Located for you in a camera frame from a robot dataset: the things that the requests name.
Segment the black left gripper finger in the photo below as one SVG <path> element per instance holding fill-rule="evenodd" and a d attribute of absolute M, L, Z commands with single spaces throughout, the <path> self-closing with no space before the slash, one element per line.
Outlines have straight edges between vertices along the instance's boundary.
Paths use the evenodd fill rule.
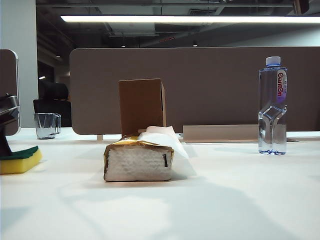
<path fill-rule="evenodd" d="M 10 149 L 10 146 L 8 144 L 5 128 L 0 128 L 0 159 L 1 160 L 7 160 L 12 156 L 12 151 Z"/>

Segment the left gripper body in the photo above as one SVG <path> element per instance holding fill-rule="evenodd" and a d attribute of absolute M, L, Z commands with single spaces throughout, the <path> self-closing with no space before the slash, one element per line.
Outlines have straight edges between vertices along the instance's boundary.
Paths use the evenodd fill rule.
<path fill-rule="evenodd" d="M 19 101 L 16 95 L 6 93 L 0 97 L 0 127 L 9 125 L 9 130 L 19 130 Z"/>

